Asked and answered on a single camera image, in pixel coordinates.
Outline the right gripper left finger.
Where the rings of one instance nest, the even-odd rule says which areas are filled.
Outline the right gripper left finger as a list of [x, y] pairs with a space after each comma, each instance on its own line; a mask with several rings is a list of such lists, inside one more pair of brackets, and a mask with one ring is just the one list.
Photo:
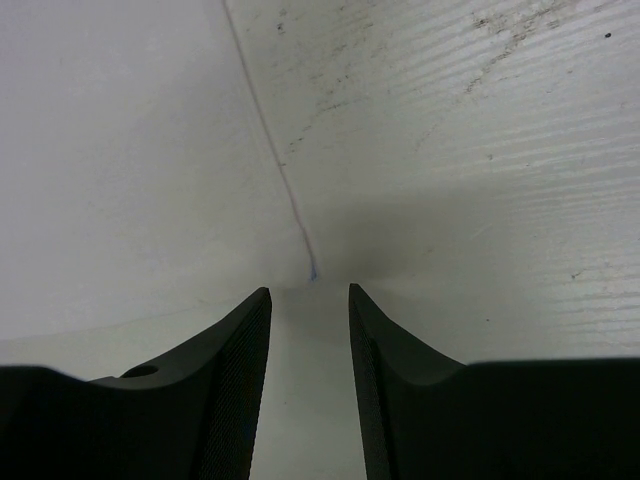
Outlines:
[[246, 479], [269, 351], [259, 288], [215, 325], [119, 377], [1, 370], [5, 479]]

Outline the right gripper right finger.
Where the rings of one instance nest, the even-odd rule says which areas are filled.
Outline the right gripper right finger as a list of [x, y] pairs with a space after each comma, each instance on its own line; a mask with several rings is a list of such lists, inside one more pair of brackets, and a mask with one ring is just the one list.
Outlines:
[[465, 365], [357, 284], [349, 333], [371, 479], [635, 479], [635, 358]]

